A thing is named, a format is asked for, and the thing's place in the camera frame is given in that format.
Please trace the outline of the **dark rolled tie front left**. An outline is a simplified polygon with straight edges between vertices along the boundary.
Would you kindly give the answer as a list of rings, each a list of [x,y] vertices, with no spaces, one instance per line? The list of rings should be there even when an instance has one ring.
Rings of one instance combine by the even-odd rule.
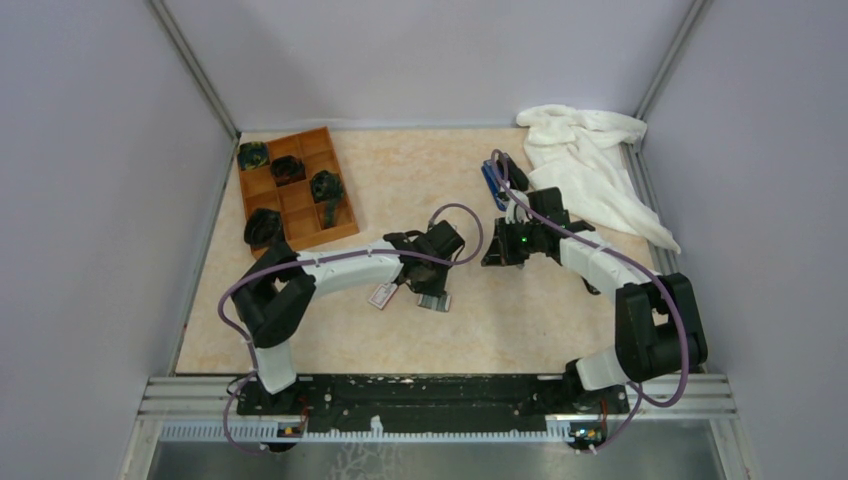
[[[237,151],[237,164],[240,171],[251,171],[270,163],[269,148],[265,142],[252,141],[240,144]]]

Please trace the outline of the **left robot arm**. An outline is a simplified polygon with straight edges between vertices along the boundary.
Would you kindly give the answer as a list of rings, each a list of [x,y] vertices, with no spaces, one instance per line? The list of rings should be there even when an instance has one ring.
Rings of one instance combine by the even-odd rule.
[[[465,240],[446,221],[425,231],[402,231],[358,248],[299,251],[286,242],[269,248],[224,295],[246,326],[260,399],[277,414],[300,399],[290,339],[310,303],[365,285],[406,285],[416,293],[446,292],[449,269]]]

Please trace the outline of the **dark rolled tie middle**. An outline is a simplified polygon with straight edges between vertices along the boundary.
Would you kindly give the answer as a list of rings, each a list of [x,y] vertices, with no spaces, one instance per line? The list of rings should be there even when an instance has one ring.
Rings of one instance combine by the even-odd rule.
[[[276,187],[303,181],[306,178],[303,162],[293,155],[285,155],[272,160],[270,173]]]

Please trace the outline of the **dark rolled tie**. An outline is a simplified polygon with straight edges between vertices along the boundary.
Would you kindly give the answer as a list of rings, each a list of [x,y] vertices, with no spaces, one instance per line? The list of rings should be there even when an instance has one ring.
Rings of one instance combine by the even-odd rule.
[[[293,155],[285,155],[272,160],[270,173],[276,187],[303,181],[306,178],[303,162]]]
[[[283,218],[279,211],[258,208],[247,219],[243,240],[251,250],[268,248],[285,241]]]
[[[240,144],[237,151],[237,164],[240,171],[251,171],[270,163],[269,148],[265,142],[252,141]]]
[[[310,192],[316,204],[338,202],[345,194],[341,176],[329,170],[321,170],[310,179]]]

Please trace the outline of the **black stapler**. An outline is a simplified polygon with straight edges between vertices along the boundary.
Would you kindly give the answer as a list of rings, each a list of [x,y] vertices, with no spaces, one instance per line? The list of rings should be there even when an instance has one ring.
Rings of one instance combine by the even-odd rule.
[[[601,294],[601,291],[598,290],[594,285],[592,285],[586,278],[581,278],[581,280],[590,295],[598,296]]]
[[[500,178],[511,190],[526,192],[530,188],[530,182],[524,171],[516,164],[512,157],[502,152],[494,162],[496,171]]]

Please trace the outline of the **orange wooden divided tray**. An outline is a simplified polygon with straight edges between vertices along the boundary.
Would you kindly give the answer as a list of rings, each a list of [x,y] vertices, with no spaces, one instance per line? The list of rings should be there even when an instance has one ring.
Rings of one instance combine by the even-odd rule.
[[[295,250],[313,248],[359,232],[328,128],[320,127],[261,142],[268,145],[270,163],[285,155],[298,157],[305,166],[306,178],[276,187],[270,173],[270,163],[255,170],[240,171],[236,160],[246,222],[258,208],[279,211],[285,230],[284,242]],[[321,170],[329,170],[341,176],[345,194],[340,201],[318,204],[313,201],[310,179]],[[248,248],[254,258],[259,258],[269,247],[260,250]]]

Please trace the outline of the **white towel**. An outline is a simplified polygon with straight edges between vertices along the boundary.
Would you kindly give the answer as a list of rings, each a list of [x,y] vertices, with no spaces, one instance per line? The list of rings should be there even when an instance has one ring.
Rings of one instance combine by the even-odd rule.
[[[644,121],[547,104],[519,112],[515,122],[527,130],[523,149],[535,189],[556,187],[564,207],[579,218],[681,252],[658,214],[638,198],[624,165],[621,146],[644,138]]]

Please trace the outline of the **aluminium frame rail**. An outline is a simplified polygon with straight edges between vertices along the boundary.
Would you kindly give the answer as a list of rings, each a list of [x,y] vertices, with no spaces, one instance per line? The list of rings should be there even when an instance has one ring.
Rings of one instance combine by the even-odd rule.
[[[303,375],[147,382],[124,479],[756,479],[728,380],[575,401],[559,375]]]

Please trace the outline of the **blue stapler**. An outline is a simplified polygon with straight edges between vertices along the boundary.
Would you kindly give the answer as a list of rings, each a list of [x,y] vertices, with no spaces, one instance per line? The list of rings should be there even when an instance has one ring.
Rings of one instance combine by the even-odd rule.
[[[496,207],[499,211],[505,212],[506,203],[500,197],[501,188],[496,181],[493,164],[490,160],[485,160],[482,162],[481,173]]]

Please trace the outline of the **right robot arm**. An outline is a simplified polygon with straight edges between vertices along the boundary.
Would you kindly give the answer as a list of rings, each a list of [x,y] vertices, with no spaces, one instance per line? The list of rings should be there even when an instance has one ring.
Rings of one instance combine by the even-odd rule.
[[[671,398],[650,404],[670,407],[682,398],[691,368],[703,364],[708,346],[691,281],[681,273],[661,275],[605,242],[587,222],[574,222],[556,188],[528,194],[507,189],[503,217],[495,222],[482,265],[521,266],[543,254],[581,277],[587,289],[614,306],[611,346],[567,364],[563,398],[576,412],[590,411],[603,390],[679,373]]]

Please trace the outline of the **dark rolled tie front right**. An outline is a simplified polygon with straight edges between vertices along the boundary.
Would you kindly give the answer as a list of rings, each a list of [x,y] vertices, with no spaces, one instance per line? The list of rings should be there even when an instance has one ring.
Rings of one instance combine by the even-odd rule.
[[[268,248],[285,241],[283,218],[279,211],[258,208],[247,219],[243,240],[251,250]]]

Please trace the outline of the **dark rolled tie back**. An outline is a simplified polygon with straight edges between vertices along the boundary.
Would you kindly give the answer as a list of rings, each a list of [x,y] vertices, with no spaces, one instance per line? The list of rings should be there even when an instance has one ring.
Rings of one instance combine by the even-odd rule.
[[[345,194],[341,176],[329,170],[321,170],[310,179],[310,192],[316,204],[338,202]]]

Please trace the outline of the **red white staple box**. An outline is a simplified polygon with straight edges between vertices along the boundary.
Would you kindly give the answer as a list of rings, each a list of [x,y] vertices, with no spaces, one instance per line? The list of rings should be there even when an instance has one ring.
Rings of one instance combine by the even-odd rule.
[[[384,310],[397,290],[398,285],[395,283],[380,284],[368,298],[368,303],[379,310]]]

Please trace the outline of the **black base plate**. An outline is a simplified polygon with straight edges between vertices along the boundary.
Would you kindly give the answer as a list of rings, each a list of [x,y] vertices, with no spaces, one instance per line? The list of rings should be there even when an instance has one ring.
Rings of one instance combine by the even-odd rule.
[[[266,396],[251,380],[237,396],[241,416],[292,415],[310,433],[540,432],[549,415],[626,414],[623,387],[577,393],[560,375],[307,374]]]

